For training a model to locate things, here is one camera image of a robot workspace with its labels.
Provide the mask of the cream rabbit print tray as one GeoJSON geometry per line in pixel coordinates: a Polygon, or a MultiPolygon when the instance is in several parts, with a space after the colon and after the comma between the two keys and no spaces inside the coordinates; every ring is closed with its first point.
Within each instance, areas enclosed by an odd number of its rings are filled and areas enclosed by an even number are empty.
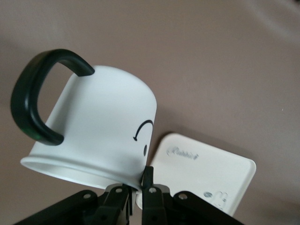
{"type": "Polygon", "coordinates": [[[161,140],[150,165],[171,196],[189,191],[230,216],[256,172],[251,159],[176,133],[161,140]]]}

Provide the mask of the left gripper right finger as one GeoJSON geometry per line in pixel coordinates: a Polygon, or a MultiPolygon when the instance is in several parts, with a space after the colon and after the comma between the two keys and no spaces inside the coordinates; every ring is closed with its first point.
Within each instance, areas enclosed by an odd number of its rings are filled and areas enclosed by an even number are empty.
{"type": "Polygon", "coordinates": [[[164,194],[170,189],[153,182],[154,168],[146,166],[142,177],[142,225],[168,225],[164,194]]]}

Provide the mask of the white smiley cup black handle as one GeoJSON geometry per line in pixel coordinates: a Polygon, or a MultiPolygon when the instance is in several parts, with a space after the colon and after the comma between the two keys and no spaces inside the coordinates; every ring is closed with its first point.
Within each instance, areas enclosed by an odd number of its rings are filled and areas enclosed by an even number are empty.
{"type": "Polygon", "coordinates": [[[35,140],[23,166],[90,187],[122,183],[141,188],[157,101],[136,76],[90,66],[69,50],[46,51],[22,71],[10,107],[17,126],[35,140]],[[38,96],[57,63],[73,74],[43,122],[38,96]]]}

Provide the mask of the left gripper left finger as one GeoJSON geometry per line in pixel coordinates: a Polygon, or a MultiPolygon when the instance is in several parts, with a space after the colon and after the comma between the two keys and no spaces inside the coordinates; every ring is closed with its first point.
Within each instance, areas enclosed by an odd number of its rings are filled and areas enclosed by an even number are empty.
{"type": "Polygon", "coordinates": [[[133,189],[125,184],[109,185],[97,209],[97,225],[130,225],[133,189]]]}

